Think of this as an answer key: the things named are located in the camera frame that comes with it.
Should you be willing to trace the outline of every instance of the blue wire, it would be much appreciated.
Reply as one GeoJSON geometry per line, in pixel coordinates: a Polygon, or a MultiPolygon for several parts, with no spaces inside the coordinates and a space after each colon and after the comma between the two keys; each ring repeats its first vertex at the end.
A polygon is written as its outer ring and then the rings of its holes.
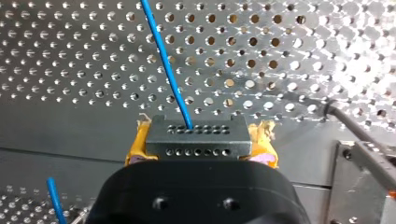
{"type": "Polygon", "coordinates": [[[50,200],[52,201],[52,206],[55,210],[55,215],[59,220],[59,224],[67,224],[66,219],[64,218],[64,210],[62,209],[61,202],[59,201],[55,180],[52,177],[47,179],[47,187],[49,189],[50,200]]]}
{"type": "Polygon", "coordinates": [[[146,13],[146,17],[148,18],[148,25],[149,28],[154,36],[155,42],[157,43],[157,47],[160,50],[161,60],[163,61],[163,67],[165,69],[165,73],[168,76],[169,83],[171,85],[171,89],[173,94],[175,95],[178,107],[180,107],[181,114],[183,115],[184,121],[186,122],[186,126],[188,129],[192,129],[192,121],[190,118],[189,110],[184,103],[183,97],[181,96],[180,92],[177,88],[177,82],[175,80],[175,76],[172,71],[171,64],[168,60],[168,55],[166,54],[166,48],[163,44],[163,39],[161,38],[160,33],[157,31],[157,23],[152,15],[151,8],[149,6],[148,0],[141,0],[143,10],[146,13]]]}

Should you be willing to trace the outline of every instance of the hole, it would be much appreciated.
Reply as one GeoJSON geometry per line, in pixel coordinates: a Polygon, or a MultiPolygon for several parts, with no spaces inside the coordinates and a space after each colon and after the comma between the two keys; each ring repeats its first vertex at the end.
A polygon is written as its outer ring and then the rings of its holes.
{"type": "Polygon", "coordinates": [[[236,92],[234,93],[234,95],[235,95],[236,98],[239,98],[239,97],[242,96],[242,92],[241,92],[241,91],[236,91],[236,92]]]}
{"type": "Polygon", "coordinates": [[[175,43],[175,37],[173,35],[168,35],[165,38],[165,41],[166,41],[167,44],[173,44],[173,43],[175,43]]]}
{"type": "Polygon", "coordinates": [[[195,16],[193,14],[187,14],[186,15],[186,22],[194,22],[195,21],[195,16]]]}
{"type": "Polygon", "coordinates": [[[168,102],[169,104],[172,104],[174,101],[175,101],[175,96],[169,95],[166,97],[166,102],[168,102]]]}
{"type": "Polygon", "coordinates": [[[257,38],[256,37],[251,37],[248,41],[250,46],[256,46],[257,45],[257,38]]]}
{"type": "Polygon", "coordinates": [[[218,11],[222,11],[224,9],[225,9],[225,4],[224,3],[218,4],[218,11]]]}
{"type": "Polygon", "coordinates": [[[228,67],[233,67],[234,65],[235,65],[235,60],[234,59],[227,60],[227,66],[228,67]]]}
{"type": "Polygon", "coordinates": [[[270,110],[274,107],[274,104],[272,102],[265,102],[264,104],[264,109],[265,110],[270,110]]]}
{"type": "Polygon", "coordinates": [[[242,10],[244,11],[248,10],[248,3],[242,4],[242,10]]]}
{"type": "Polygon", "coordinates": [[[188,36],[186,37],[186,44],[191,45],[191,44],[193,44],[194,42],[195,42],[194,36],[188,35],[188,36]]]}
{"type": "Polygon", "coordinates": [[[232,14],[232,15],[228,16],[228,22],[229,22],[229,23],[234,24],[234,23],[236,23],[237,21],[238,21],[238,17],[237,17],[236,15],[232,14]]]}
{"type": "Polygon", "coordinates": [[[216,15],[215,14],[209,14],[206,16],[206,21],[208,23],[213,23],[216,21],[216,15]]]}
{"type": "Polygon", "coordinates": [[[288,11],[293,11],[294,10],[294,5],[293,4],[289,4],[288,5],[288,11]]]}
{"type": "Polygon", "coordinates": [[[320,62],[314,63],[313,65],[315,71],[320,71],[323,69],[323,64],[320,62]]]}
{"type": "Polygon", "coordinates": [[[205,60],[205,65],[208,67],[211,67],[211,66],[215,65],[215,60],[213,58],[207,58],[205,60]]]}
{"type": "Polygon", "coordinates": [[[213,79],[211,79],[211,78],[205,79],[205,85],[206,85],[207,87],[211,87],[211,86],[213,86],[213,84],[215,84],[215,82],[213,81],[213,79]]]}
{"type": "Polygon", "coordinates": [[[157,8],[157,10],[163,10],[163,3],[157,3],[155,8],[157,8]]]}
{"type": "Polygon", "coordinates": [[[182,54],[183,51],[184,51],[184,49],[183,49],[182,47],[178,47],[178,48],[176,49],[176,53],[177,53],[177,54],[182,54]]]}
{"type": "Polygon", "coordinates": [[[253,107],[253,102],[251,102],[251,101],[245,101],[244,102],[244,108],[245,109],[250,109],[251,107],[253,107]]]}
{"type": "Polygon", "coordinates": [[[378,116],[379,119],[383,119],[384,117],[387,116],[387,111],[386,110],[378,110],[376,112],[376,115],[378,116]]]}
{"type": "Polygon", "coordinates": [[[228,38],[228,45],[232,46],[236,43],[236,39],[234,37],[228,38]]]}
{"type": "Polygon", "coordinates": [[[290,35],[293,31],[291,30],[291,28],[286,28],[285,33],[287,35],[290,35]]]}
{"type": "Polygon", "coordinates": [[[213,155],[214,156],[218,156],[219,154],[220,154],[220,150],[219,149],[213,150],[213,155]]]}
{"type": "Polygon", "coordinates": [[[275,86],[276,86],[275,82],[268,82],[267,88],[268,88],[268,90],[271,91],[275,88],[275,86]]]}
{"type": "Polygon", "coordinates": [[[226,88],[231,88],[231,87],[233,87],[233,85],[235,85],[235,82],[232,79],[227,79],[224,82],[224,86],[226,88]]]}
{"type": "Polygon", "coordinates": [[[274,38],[271,40],[271,44],[272,46],[277,47],[280,44],[280,40],[278,38],[274,38]]]}
{"type": "Polygon", "coordinates": [[[169,12],[165,15],[165,20],[167,22],[173,22],[175,20],[175,15],[169,12]]]}
{"type": "Polygon", "coordinates": [[[206,105],[206,106],[211,106],[211,105],[213,105],[213,99],[212,98],[206,98],[206,99],[204,99],[204,104],[206,105]]]}
{"type": "Polygon", "coordinates": [[[310,114],[313,114],[318,110],[318,106],[317,105],[309,105],[307,110],[310,114]]]}
{"type": "Polygon", "coordinates": [[[175,63],[176,62],[176,58],[174,56],[168,56],[168,60],[170,63],[175,63]]]}
{"type": "Polygon", "coordinates": [[[154,202],[152,203],[152,208],[157,211],[165,210],[166,208],[168,208],[168,206],[168,200],[164,197],[158,197],[154,199],[154,202]]]}
{"type": "Polygon", "coordinates": [[[297,88],[298,88],[298,85],[297,85],[297,83],[295,83],[295,82],[291,82],[291,83],[288,85],[288,91],[296,91],[297,88]]]}
{"type": "Polygon", "coordinates": [[[206,44],[207,45],[214,45],[215,44],[215,37],[210,36],[206,39],[206,44]]]}
{"type": "Polygon", "coordinates": [[[248,90],[252,89],[255,85],[256,83],[254,83],[254,81],[252,80],[248,80],[245,82],[245,88],[248,90]]]}
{"type": "Polygon", "coordinates": [[[198,3],[198,4],[197,4],[197,10],[198,10],[198,11],[204,10],[204,8],[205,8],[204,3],[198,3]]]}
{"type": "Polygon", "coordinates": [[[192,82],[193,82],[192,77],[186,77],[186,80],[185,80],[186,85],[190,86],[190,85],[192,85],[192,82]]]}
{"type": "Polygon", "coordinates": [[[269,66],[272,69],[276,69],[277,68],[277,61],[274,61],[274,60],[270,61],[269,62],[269,66]]]}
{"type": "Polygon", "coordinates": [[[280,24],[282,22],[282,16],[281,15],[275,15],[274,16],[274,23],[280,24]]]}
{"type": "Polygon", "coordinates": [[[108,18],[110,21],[114,21],[114,20],[115,20],[115,17],[116,17],[116,13],[113,12],[113,11],[111,11],[111,12],[109,12],[109,13],[107,14],[107,18],[108,18]]]}
{"type": "Polygon", "coordinates": [[[290,104],[286,104],[285,105],[285,109],[287,112],[291,112],[294,110],[294,104],[290,103],[290,104]]]}
{"type": "Polygon", "coordinates": [[[248,28],[247,28],[246,26],[242,26],[239,30],[240,30],[240,32],[241,32],[242,34],[245,34],[245,33],[248,32],[248,28]]]}
{"type": "Polygon", "coordinates": [[[185,154],[186,154],[186,156],[192,155],[192,150],[191,149],[186,149],[185,154]]]}
{"type": "Polygon", "coordinates": [[[126,20],[127,21],[134,21],[134,13],[133,12],[128,12],[126,14],[126,20]]]}
{"type": "Polygon", "coordinates": [[[320,91],[320,86],[319,86],[318,84],[313,84],[313,85],[310,87],[310,90],[311,90],[312,92],[318,92],[318,91],[320,91]]]}
{"type": "Polygon", "coordinates": [[[198,49],[195,50],[195,53],[198,54],[198,55],[201,55],[201,54],[204,53],[204,49],[198,48],[198,49]]]}
{"type": "Polygon", "coordinates": [[[256,66],[256,61],[254,61],[254,60],[249,60],[249,61],[247,62],[247,67],[248,67],[248,68],[254,68],[254,66],[256,66]]]}
{"type": "Polygon", "coordinates": [[[252,15],[251,17],[250,17],[250,21],[251,21],[251,23],[257,23],[257,22],[259,22],[259,20],[260,20],[260,17],[258,16],[258,15],[256,15],[256,14],[254,14],[254,15],[252,15]]]}
{"type": "Polygon", "coordinates": [[[220,26],[217,30],[218,30],[218,34],[223,34],[225,32],[225,27],[220,26]]]}
{"type": "Polygon", "coordinates": [[[201,149],[195,149],[194,150],[195,156],[201,156],[201,153],[202,153],[201,149]]]}
{"type": "Polygon", "coordinates": [[[148,56],[148,63],[156,63],[156,62],[157,62],[157,58],[154,55],[150,54],[148,56]]]}
{"type": "Polygon", "coordinates": [[[192,66],[195,65],[195,63],[196,63],[195,57],[191,56],[186,58],[186,65],[192,66]]]}
{"type": "MultiPolygon", "coordinates": [[[[175,132],[173,130],[168,130],[168,133],[173,134],[175,132]]],[[[166,153],[167,156],[172,156],[173,155],[173,150],[168,148],[168,149],[165,150],[165,153],[166,153]]]]}
{"type": "Polygon", "coordinates": [[[184,27],[182,25],[179,25],[179,26],[176,27],[176,31],[178,33],[182,33],[184,31],[184,27]]]}
{"type": "Polygon", "coordinates": [[[257,77],[258,77],[258,78],[264,78],[264,77],[265,77],[265,73],[264,73],[264,72],[260,72],[260,73],[257,75],[257,77]]]}
{"type": "Polygon", "coordinates": [[[290,63],[290,69],[291,70],[297,70],[299,68],[300,68],[300,63],[299,62],[294,61],[294,62],[290,63]]]}
{"type": "Polygon", "coordinates": [[[306,17],[305,16],[298,16],[296,21],[299,24],[304,24],[306,22],[306,17]]]}
{"type": "Polygon", "coordinates": [[[293,46],[295,47],[295,48],[300,48],[302,45],[303,45],[303,40],[302,39],[300,39],[300,38],[296,38],[295,40],[294,40],[294,43],[293,43],[293,46]]]}
{"type": "Polygon", "coordinates": [[[183,10],[184,9],[184,5],[182,3],[177,3],[176,4],[176,9],[177,10],[183,10]]]}
{"type": "Polygon", "coordinates": [[[212,150],[210,150],[210,149],[206,149],[205,150],[205,155],[206,156],[210,156],[212,154],[212,150]]]}
{"type": "Polygon", "coordinates": [[[225,107],[233,106],[233,100],[232,99],[227,99],[227,100],[224,101],[223,104],[224,104],[225,107]]]}
{"type": "Polygon", "coordinates": [[[231,155],[231,151],[230,151],[230,149],[224,149],[222,151],[222,154],[223,154],[223,156],[230,156],[231,155]]]}
{"type": "Polygon", "coordinates": [[[268,28],[268,27],[263,27],[263,28],[262,28],[262,33],[263,33],[264,35],[270,33],[270,28],[268,28]]]}
{"type": "Polygon", "coordinates": [[[186,99],[184,99],[184,101],[186,102],[186,105],[191,105],[192,103],[194,103],[194,98],[188,96],[186,97],[186,99]]]}
{"type": "Polygon", "coordinates": [[[97,98],[103,98],[103,97],[105,96],[105,92],[104,92],[104,91],[97,91],[97,92],[95,93],[95,96],[96,96],[97,98]]]}

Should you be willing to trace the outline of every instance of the metal panel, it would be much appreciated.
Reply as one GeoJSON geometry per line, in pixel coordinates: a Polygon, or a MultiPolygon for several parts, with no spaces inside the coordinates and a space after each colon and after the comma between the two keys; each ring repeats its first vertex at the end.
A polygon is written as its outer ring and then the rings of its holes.
{"type": "Polygon", "coordinates": [[[87,205],[121,162],[67,158],[0,149],[0,190],[47,199],[46,180],[56,179],[63,203],[87,205]]]}
{"type": "Polygon", "coordinates": [[[324,223],[329,211],[330,190],[294,185],[312,224],[324,223]]]}
{"type": "Polygon", "coordinates": [[[370,172],[344,158],[345,148],[336,159],[328,222],[380,223],[388,192],[370,172]]]}

